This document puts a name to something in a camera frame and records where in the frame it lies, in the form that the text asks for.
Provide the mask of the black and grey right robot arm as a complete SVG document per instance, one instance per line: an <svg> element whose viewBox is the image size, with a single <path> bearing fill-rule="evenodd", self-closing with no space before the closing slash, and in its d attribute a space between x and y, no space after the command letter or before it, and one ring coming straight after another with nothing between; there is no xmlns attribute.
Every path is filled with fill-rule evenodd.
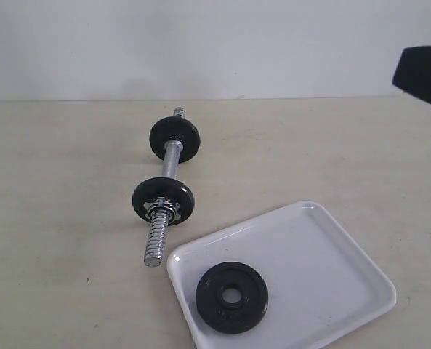
<svg viewBox="0 0 431 349"><path fill-rule="evenodd" d="M392 85L431 105L431 46L406 47L393 74Z"/></svg>

